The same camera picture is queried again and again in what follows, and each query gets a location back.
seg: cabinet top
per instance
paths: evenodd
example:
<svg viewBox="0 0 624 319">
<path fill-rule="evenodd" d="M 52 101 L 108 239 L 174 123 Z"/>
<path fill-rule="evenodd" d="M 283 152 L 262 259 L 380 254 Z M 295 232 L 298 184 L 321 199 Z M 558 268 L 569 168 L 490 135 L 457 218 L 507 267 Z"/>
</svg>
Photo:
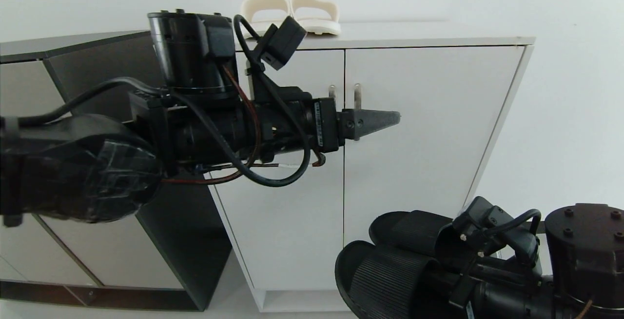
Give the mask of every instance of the cabinet top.
<svg viewBox="0 0 624 319">
<path fill-rule="evenodd" d="M 341 28 L 338 36 L 308 34 L 299 49 L 500 46 L 535 42 L 535 37 L 502 34 L 450 21 L 342 23 Z"/>
</svg>

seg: black motor housing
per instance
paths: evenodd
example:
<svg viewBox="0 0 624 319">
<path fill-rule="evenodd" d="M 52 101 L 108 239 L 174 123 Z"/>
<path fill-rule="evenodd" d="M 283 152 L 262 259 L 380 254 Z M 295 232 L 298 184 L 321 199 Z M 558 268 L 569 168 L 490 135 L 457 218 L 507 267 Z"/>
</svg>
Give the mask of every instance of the black motor housing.
<svg viewBox="0 0 624 319">
<path fill-rule="evenodd" d="M 624 318 L 624 211 L 578 203 L 546 217 L 555 293 L 592 313 Z"/>
</svg>

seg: black cable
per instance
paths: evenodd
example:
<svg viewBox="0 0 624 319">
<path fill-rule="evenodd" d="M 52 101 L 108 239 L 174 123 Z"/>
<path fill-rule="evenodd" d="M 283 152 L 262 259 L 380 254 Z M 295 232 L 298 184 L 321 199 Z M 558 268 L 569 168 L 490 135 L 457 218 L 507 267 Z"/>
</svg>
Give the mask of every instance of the black cable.
<svg viewBox="0 0 624 319">
<path fill-rule="evenodd" d="M 217 143 L 217 145 L 221 148 L 221 150 L 223 150 L 225 155 L 228 157 L 232 165 L 234 165 L 234 167 L 238 169 L 239 172 L 241 172 L 241 174 L 245 175 L 251 181 L 254 181 L 255 183 L 259 183 L 260 185 L 269 186 L 269 187 L 282 187 L 282 186 L 286 186 L 295 182 L 297 179 L 299 179 L 299 177 L 301 177 L 301 175 L 303 174 L 303 171 L 305 171 L 305 169 L 301 169 L 300 167 L 297 170 L 297 172 L 295 172 L 294 174 L 292 174 L 291 176 L 285 179 L 267 179 L 266 177 L 261 177 L 260 175 L 252 172 L 252 170 L 250 170 L 243 163 L 243 161 L 241 161 L 241 159 L 239 159 L 239 157 L 236 156 L 232 148 L 230 148 L 230 145 L 228 145 L 228 142 L 225 141 L 225 138 L 219 132 L 219 129 L 216 127 L 215 123 L 212 121 L 212 119 L 210 119 L 210 117 L 206 114 L 206 112 L 203 109 L 201 109 L 200 106 L 196 105 L 193 101 L 191 101 L 187 97 L 181 94 L 176 94 L 175 92 L 171 93 L 171 97 L 180 101 L 181 103 L 186 105 L 190 110 L 192 110 L 195 113 L 195 115 L 199 118 L 201 123 L 207 128 L 209 134 L 212 136 L 214 141 Z"/>
<path fill-rule="evenodd" d="M 533 218 L 533 221 L 531 221 L 530 231 L 533 235 L 535 235 L 537 233 L 537 227 L 540 224 L 540 220 L 542 219 L 542 213 L 540 213 L 540 211 L 537 209 L 527 210 L 512 221 L 508 221 L 504 224 L 487 229 L 483 232 L 483 235 L 489 237 L 497 235 L 498 233 L 507 232 L 509 230 L 512 230 L 513 228 L 521 226 L 531 218 Z"/>
<path fill-rule="evenodd" d="M 288 183 L 285 184 L 285 185 L 288 185 L 289 183 L 292 183 L 296 181 L 297 179 L 299 179 L 299 177 L 303 175 L 303 173 L 308 168 L 308 165 L 310 164 L 310 156 L 311 156 L 310 151 L 312 150 L 312 148 L 310 147 L 308 136 L 305 134 L 305 131 L 303 130 L 303 127 L 301 127 L 301 124 L 299 123 L 299 121 L 297 121 L 297 119 L 294 117 L 294 114 L 292 113 L 290 108 L 288 108 L 288 106 L 284 103 L 284 101 L 279 97 L 279 94 L 277 93 L 275 88 L 272 86 L 272 84 L 269 83 L 267 75 L 257 70 L 261 66 L 261 61 L 254 59 L 254 55 L 252 54 L 252 51 L 249 49 L 249 46 L 247 45 L 247 42 L 245 41 L 245 38 L 243 37 L 243 32 L 241 31 L 241 28 L 240 28 L 241 24 L 247 29 L 247 31 L 252 35 L 252 37 L 254 37 L 254 39 L 256 40 L 259 39 L 258 34 L 242 15 L 239 15 L 239 14 L 235 15 L 233 22 L 234 22 L 234 33 L 236 34 L 238 43 L 240 43 L 240 46 L 243 49 L 243 53 L 245 54 L 245 57 L 247 57 L 247 60 L 249 61 L 250 65 L 253 68 L 256 68 L 255 74 L 253 76 L 256 76 L 257 79 L 259 79 L 260 83 L 266 88 L 268 93 L 271 95 L 273 101 L 276 103 L 276 105 L 279 106 L 279 109 L 282 111 L 282 114 L 285 115 L 285 117 L 287 117 L 288 121 L 290 121 L 290 124 L 292 124 L 294 129 L 297 131 L 297 134 L 299 135 L 299 137 L 301 137 L 301 141 L 303 142 L 303 160 L 301 161 L 301 165 L 299 166 L 299 168 L 292 175 L 290 175 L 289 177 L 285 179 L 277 179 L 277 180 L 266 179 L 267 181 L 273 181 L 274 183 L 280 183 L 280 184 L 285 181 L 288 181 Z"/>
<path fill-rule="evenodd" d="M 49 113 L 42 114 L 42 115 L 34 115 L 32 117 L 20 117 L 18 118 L 18 123 L 20 126 L 44 125 L 46 123 L 49 123 L 50 121 L 53 121 L 62 117 L 63 115 L 69 113 L 71 110 L 73 110 L 77 106 L 83 104 L 84 102 L 92 99 L 93 97 L 99 94 L 102 94 L 102 92 L 111 90 L 111 88 L 116 88 L 117 86 L 125 85 L 125 84 L 132 85 L 134 86 L 134 88 L 136 88 L 136 90 L 143 91 L 147 94 L 160 96 L 160 90 L 158 90 L 158 88 L 153 88 L 148 85 L 145 85 L 145 83 L 135 78 L 118 77 L 118 78 L 113 78 L 113 79 L 104 81 L 92 88 L 89 88 L 89 90 L 78 95 L 78 97 L 71 99 L 69 102 L 65 103 L 64 105 L 60 106 L 59 108 L 56 108 L 55 110 Z M 1 122 L 2 125 L 4 125 L 4 118 L 1 118 L 1 120 L 2 120 Z"/>
<path fill-rule="evenodd" d="M 254 59 L 254 55 L 252 55 L 252 51 L 249 49 L 247 41 L 245 41 L 245 37 L 243 37 L 243 32 L 240 29 L 240 25 L 243 24 L 243 26 L 245 26 L 245 29 L 247 29 L 249 34 L 251 34 L 252 37 L 256 39 L 256 41 L 260 39 L 260 36 L 256 32 L 256 30 L 254 30 L 252 26 L 247 22 L 247 19 L 245 19 L 242 15 L 236 14 L 232 19 L 232 22 L 234 23 L 234 34 L 236 34 L 236 38 L 238 39 L 238 43 L 240 43 L 240 48 L 242 48 L 245 57 L 247 57 L 252 65 L 259 64 L 259 61 Z"/>
</svg>

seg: label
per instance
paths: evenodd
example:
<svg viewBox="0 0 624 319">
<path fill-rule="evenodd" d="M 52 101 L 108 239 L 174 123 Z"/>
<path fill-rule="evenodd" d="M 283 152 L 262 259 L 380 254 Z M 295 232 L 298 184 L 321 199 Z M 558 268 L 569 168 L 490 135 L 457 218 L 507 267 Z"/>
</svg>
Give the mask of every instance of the label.
<svg viewBox="0 0 624 319">
<path fill-rule="evenodd" d="M 316 142 L 323 147 L 323 127 L 321 126 L 321 104 L 314 102 L 314 119 L 316 121 Z"/>
<path fill-rule="evenodd" d="M 468 319 L 474 319 L 474 312 L 472 311 L 471 301 L 468 301 L 468 304 L 466 305 L 466 317 L 468 317 Z"/>
</svg>

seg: cable connector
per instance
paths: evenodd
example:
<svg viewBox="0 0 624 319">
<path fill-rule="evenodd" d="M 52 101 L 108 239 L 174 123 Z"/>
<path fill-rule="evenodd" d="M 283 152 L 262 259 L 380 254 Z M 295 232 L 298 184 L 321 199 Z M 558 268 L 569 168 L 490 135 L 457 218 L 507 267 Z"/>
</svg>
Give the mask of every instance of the cable connector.
<svg viewBox="0 0 624 319">
<path fill-rule="evenodd" d="M 267 68 L 262 62 L 258 62 L 258 63 L 250 62 L 249 68 L 245 69 L 245 75 L 249 76 L 253 74 L 263 73 L 265 72 L 266 69 Z"/>
</svg>

